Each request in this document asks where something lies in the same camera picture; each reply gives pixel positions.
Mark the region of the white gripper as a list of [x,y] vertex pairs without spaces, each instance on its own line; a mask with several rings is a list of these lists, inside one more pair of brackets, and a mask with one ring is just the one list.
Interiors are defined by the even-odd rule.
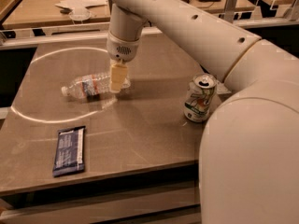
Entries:
[[[137,53],[140,34],[113,33],[109,32],[107,37],[107,52],[114,61],[130,62]],[[122,63],[110,66],[110,91],[120,92],[121,88],[130,87],[128,67]]]

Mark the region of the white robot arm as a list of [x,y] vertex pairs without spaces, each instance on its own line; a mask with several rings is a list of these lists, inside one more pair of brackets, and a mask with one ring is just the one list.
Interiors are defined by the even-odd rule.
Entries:
[[180,0],[112,0],[110,36],[129,41],[143,20],[232,91],[199,151],[203,224],[299,224],[299,61]]

